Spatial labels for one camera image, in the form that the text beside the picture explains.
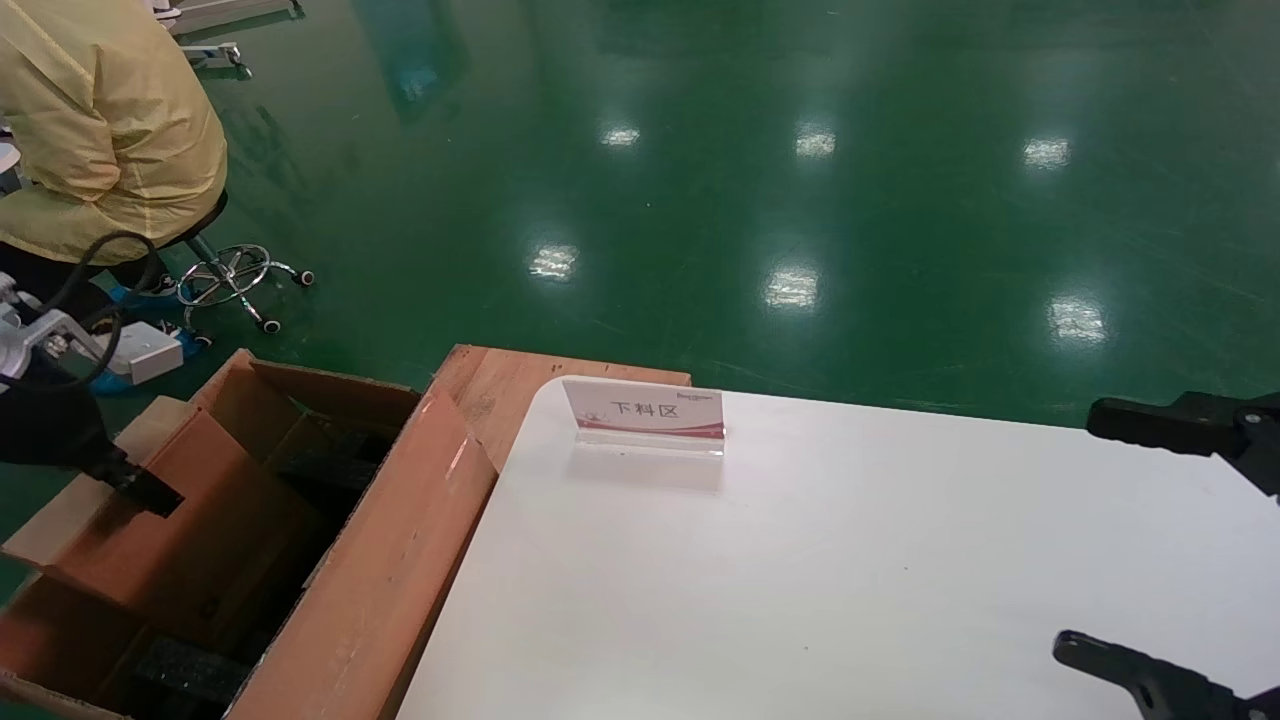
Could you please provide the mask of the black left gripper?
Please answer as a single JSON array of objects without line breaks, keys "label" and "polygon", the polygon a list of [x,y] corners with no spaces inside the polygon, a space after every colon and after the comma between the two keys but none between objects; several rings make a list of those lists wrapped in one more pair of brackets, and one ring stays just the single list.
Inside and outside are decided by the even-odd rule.
[{"label": "black left gripper", "polygon": [[169,518],[186,497],[111,442],[96,398],[72,382],[54,360],[36,355],[17,387],[3,387],[1,461],[76,469],[136,507]]}]

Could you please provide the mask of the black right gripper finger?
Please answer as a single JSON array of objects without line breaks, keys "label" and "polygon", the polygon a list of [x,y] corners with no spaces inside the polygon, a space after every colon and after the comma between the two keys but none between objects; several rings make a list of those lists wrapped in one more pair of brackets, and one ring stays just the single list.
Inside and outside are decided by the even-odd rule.
[{"label": "black right gripper finger", "polygon": [[1158,406],[1098,398],[1085,430],[1097,438],[1201,457],[1220,456],[1265,496],[1279,495],[1279,393],[1253,398],[1185,392]]},{"label": "black right gripper finger", "polygon": [[1249,698],[1188,667],[1080,632],[1060,632],[1053,659],[1128,692],[1143,719],[1277,719],[1279,688]]}]

